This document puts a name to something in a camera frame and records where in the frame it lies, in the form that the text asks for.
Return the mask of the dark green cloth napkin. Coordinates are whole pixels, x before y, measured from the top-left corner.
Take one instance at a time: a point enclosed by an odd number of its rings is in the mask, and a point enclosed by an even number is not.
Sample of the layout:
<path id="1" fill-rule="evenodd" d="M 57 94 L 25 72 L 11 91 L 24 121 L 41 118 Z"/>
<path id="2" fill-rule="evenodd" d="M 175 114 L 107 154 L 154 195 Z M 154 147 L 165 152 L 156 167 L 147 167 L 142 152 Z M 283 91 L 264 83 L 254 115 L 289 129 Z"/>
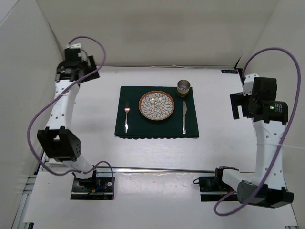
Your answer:
<path id="1" fill-rule="evenodd" d="M 165 120 L 153 121 L 145 118 L 139 110 L 139 100 L 147 92 L 163 91 L 174 100 L 174 112 Z M 187 105 L 185 117 L 186 134 L 182 132 L 183 101 Z M 125 111 L 124 104 L 129 102 L 128 133 L 124 132 Z M 193 89 L 190 88 L 186 97 L 177 94 L 176 87 L 162 86 L 121 86 L 118 111 L 115 125 L 115 136 L 127 139 L 157 139 L 157 138 L 198 138 L 199 129 L 196 117 L 196 109 L 193 97 Z"/>

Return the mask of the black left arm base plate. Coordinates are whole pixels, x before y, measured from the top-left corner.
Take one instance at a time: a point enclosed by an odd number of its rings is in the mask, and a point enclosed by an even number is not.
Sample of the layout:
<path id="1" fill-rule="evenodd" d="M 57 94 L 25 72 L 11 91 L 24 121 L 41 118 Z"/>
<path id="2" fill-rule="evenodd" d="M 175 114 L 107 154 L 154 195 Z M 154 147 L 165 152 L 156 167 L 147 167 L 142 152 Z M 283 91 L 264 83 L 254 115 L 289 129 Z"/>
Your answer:
<path id="1" fill-rule="evenodd" d="M 77 178 L 72 174 L 71 200 L 114 200 L 115 176 L 112 167 L 97 168 L 89 178 Z"/>

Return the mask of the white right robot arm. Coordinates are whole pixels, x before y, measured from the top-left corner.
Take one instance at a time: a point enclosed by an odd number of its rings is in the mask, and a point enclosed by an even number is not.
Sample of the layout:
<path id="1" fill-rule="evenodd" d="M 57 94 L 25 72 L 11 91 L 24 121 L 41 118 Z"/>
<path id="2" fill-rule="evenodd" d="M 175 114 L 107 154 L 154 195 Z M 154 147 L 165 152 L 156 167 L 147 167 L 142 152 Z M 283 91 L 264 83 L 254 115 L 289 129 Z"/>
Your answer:
<path id="1" fill-rule="evenodd" d="M 244 77 L 243 90 L 230 95 L 234 119 L 238 109 L 253 122 L 257 147 L 255 172 L 245 175 L 234 167 L 219 167 L 214 186 L 221 191 L 231 187 L 242 205 L 279 208 L 294 200 L 283 176 L 283 151 L 280 140 L 288 123 L 288 105 L 276 100 L 275 78 L 249 74 Z"/>

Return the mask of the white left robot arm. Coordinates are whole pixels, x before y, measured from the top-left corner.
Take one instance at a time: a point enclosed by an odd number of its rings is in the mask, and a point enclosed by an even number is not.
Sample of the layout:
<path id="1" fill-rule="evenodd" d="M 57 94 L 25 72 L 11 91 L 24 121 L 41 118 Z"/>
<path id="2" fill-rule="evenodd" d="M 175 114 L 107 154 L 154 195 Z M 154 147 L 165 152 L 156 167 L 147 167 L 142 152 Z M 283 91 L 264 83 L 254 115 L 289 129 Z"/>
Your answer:
<path id="1" fill-rule="evenodd" d="M 74 44 L 64 50 L 65 59 L 58 65 L 55 76 L 55 95 L 60 96 L 52 107 L 51 115 L 37 138 L 49 159 L 63 163 L 73 170 L 74 176 L 89 191 L 95 191 L 100 179 L 91 170 L 87 160 L 81 155 L 81 141 L 71 131 L 71 119 L 80 84 L 74 82 L 96 70 L 92 56 Z"/>

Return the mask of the silver fork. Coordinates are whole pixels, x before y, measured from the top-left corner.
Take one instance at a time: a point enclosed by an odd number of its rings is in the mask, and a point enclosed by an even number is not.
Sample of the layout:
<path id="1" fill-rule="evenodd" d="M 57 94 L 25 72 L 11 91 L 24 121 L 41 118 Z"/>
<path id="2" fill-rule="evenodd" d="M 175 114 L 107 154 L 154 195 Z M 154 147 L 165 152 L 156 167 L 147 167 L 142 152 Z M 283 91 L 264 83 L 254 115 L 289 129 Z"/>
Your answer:
<path id="1" fill-rule="evenodd" d="M 129 102 L 125 102 L 125 104 L 124 104 L 124 111 L 125 111 L 124 132 L 128 133 L 128 113 L 130 111 Z"/>

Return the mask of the silver table knife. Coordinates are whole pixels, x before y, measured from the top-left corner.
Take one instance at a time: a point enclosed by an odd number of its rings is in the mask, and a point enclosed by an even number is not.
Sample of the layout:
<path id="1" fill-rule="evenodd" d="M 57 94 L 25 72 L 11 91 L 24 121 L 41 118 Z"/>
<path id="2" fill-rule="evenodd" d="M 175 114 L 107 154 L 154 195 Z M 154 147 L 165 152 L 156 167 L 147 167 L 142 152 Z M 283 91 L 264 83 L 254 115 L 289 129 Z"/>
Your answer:
<path id="1" fill-rule="evenodd" d="M 185 135 L 186 134 L 186 125 L 185 125 L 185 117 L 186 117 L 186 113 L 187 113 L 187 105 L 186 102 L 183 101 L 183 125 L 182 125 L 182 132 Z"/>

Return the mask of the metal cup with cork base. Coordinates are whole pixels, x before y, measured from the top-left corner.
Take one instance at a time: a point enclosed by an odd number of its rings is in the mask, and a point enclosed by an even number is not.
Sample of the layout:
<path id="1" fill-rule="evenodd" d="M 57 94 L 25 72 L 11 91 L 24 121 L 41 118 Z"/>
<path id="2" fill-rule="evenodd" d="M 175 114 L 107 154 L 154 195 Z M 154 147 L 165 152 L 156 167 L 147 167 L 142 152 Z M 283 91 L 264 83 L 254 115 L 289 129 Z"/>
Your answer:
<path id="1" fill-rule="evenodd" d="M 186 97 L 189 93 L 190 88 L 191 84 L 188 80 L 180 80 L 177 83 L 177 94 L 180 97 Z"/>

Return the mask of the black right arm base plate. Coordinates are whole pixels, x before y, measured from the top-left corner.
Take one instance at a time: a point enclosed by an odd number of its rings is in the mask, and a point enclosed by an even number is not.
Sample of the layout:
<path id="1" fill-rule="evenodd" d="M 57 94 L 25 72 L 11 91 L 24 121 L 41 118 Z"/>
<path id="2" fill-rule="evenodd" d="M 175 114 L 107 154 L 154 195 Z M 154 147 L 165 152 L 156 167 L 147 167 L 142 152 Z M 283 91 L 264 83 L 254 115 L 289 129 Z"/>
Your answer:
<path id="1" fill-rule="evenodd" d="M 233 192 L 230 186 L 218 183 L 215 177 L 198 177 L 193 183 L 199 186 L 201 202 L 217 202 Z"/>

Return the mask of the floral patterned ceramic plate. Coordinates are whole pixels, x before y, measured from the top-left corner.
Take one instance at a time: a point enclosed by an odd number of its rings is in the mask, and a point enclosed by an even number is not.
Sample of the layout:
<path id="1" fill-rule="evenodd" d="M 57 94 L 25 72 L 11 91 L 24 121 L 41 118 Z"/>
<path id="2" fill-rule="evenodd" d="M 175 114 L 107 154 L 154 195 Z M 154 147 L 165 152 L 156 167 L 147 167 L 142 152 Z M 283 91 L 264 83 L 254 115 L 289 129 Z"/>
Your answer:
<path id="1" fill-rule="evenodd" d="M 145 93 L 139 100 L 141 114 L 153 121 L 162 121 L 174 112 L 174 100 L 163 91 L 150 91 Z"/>

